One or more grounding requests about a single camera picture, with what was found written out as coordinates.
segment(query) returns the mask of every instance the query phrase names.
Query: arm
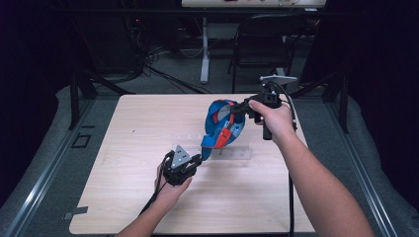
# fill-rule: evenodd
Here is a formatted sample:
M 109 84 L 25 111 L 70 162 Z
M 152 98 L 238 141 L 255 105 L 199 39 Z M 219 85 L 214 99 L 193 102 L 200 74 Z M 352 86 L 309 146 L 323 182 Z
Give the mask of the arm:
M 296 136 L 291 110 L 270 109 L 250 101 L 280 148 L 301 204 L 320 236 L 374 236 L 364 213 L 345 186 L 327 170 Z
M 157 168 L 157 179 L 159 171 L 160 166 Z M 170 184 L 165 184 L 166 179 L 164 176 L 162 176 L 161 179 L 160 188 L 163 187 L 163 189 L 158 194 L 156 201 L 142 215 L 137 217 L 129 226 L 122 230 L 117 235 L 118 237 L 150 236 L 160 220 L 178 202 L 179 197 L 188 188 L 192 181 L 192 178 L 189 178 L 181 186 L 173 187 Z

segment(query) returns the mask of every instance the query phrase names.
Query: handheld controller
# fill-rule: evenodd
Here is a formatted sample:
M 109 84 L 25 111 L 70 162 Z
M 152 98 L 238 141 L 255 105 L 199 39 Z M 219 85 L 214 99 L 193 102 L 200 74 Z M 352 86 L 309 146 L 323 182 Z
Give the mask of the handheld controller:
M 279 98 L 279 94 L 277 94 L 275 91 L 276 90 L 264 91 L 258 95 L 254 95 L 247 99 L 244 99 L 244 102 L 230 107 L 230 112 L 235 115 L 248 114 L 250 119 L 254 119 L 255 122 L 260 122 L 261 115 L 250 109 L 249 101 L 258 101 L 272 109 L 279 108 L 282 105 L 282 102 Z M 265 124 L 263 124 L 263 139 L 272 140 L 272 133 Z
M 203 163 L 201 155 L 191 157 L 181 146 L 177 146 L 175 151 L 170 151 L 166 157 L 163 175 L 167 183 L 172 186 L 182 185 L 189 177 L 197 173 L 197 167 Z

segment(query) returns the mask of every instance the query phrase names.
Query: wooden table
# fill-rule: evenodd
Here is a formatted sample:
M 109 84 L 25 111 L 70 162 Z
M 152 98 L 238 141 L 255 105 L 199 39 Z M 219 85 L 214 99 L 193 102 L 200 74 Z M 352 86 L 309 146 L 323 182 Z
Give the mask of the wooden table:
M 150 199 L 156 168 L 176 145 L 173 136 L 204 134 L 212 101 L 230 99 L 240 103 L 249 96 L 122 96 L 78 203 L 78 207 L 88 206 L 87 213 L 73 216 L 70 232 L 121 231 Z M 299 124 L 297 134 L 305 142 Z M 272 141 L 262 139 L 262 127 L 253 119 L 247 118 L 240 137 L 247 140 L 251 156 L 205 161 L 155 233 L 289 231 L 288 170 L 279 149 Z M 294 213 L 295 232 L 314 232 L 296 193 Z

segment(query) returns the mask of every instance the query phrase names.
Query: forearm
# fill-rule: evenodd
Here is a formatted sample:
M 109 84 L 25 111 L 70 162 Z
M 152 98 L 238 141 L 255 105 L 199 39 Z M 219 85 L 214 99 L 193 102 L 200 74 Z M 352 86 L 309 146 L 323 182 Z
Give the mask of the forearm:
M 169 212 L 170 206 L 162 201 L 156 201 L 151 207 L 134 220 L 129 226 L 121 231 L 117 236 L 137 236 L 149 237 L 157 227 L 160 220 Z
M 320 236 L 373 236 L 349 191 L 295 134 L 277 142 L 293 178 L 301 204 Z

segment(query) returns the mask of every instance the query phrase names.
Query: clear plastic object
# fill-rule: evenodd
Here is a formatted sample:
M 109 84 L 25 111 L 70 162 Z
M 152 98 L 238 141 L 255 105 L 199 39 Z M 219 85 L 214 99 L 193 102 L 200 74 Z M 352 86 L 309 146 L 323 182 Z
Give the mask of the clear plastic object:
M 201 134 L 172 134 L 172 150 L 177 145 L 182 146 L 191 156 L 201 154 Z M 209 160 L 250 160 L 252 149 L 250 149 L 250 136 L 238 136 L 233 142 L 221 149 L 213 149 Z

